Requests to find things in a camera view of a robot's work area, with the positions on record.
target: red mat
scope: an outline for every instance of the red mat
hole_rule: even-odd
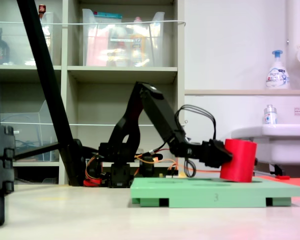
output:
[[[300,186],[300,178],[290,178],[288,180],[277,179],[272,176],[258,176],[258,178],[268,179],[271,181],[281,182],[281,183],[285,183],[285,184],[291,184],[291,185],[295,185],[295,186]]]

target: red cylinder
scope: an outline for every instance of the red cylinder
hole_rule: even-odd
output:
[[[232,153],[232,161],[221,166],[220,178],[239,183],[251,183],[257,144],[239,139],[226,139],[225,149]]]

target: green base plate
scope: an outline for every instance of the green base plate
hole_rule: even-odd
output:
[[[253,178],[251,183],[220,178],[135,178],[130,188],[133,204],[141,207],[244,208],[291,206],[300,186]]]

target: white floor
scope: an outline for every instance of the white floor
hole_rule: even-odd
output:
[[[292,207],[139,208],[129,189],[16,185],[0,240],[300,240]]]

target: robotic arm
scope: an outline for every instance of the robotic arm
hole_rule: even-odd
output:
[[[110,187],[129,187],[129,178],[124,177],[129,174],[124,173],[130,172],[127,163],[134,162],[140,144],[138,119],[143,109],[176,157],[198,159],[213,168],[219,168],[232,160],[232,154],[225,149],[222,141],[210,139],[202,144],[189,143],[163,94],[148,83],[136,82],[127,109],[114,127],[109,142],[101,143],[99,147],[99,154],[104,157],[102,161],[114,163],[111,166]]]

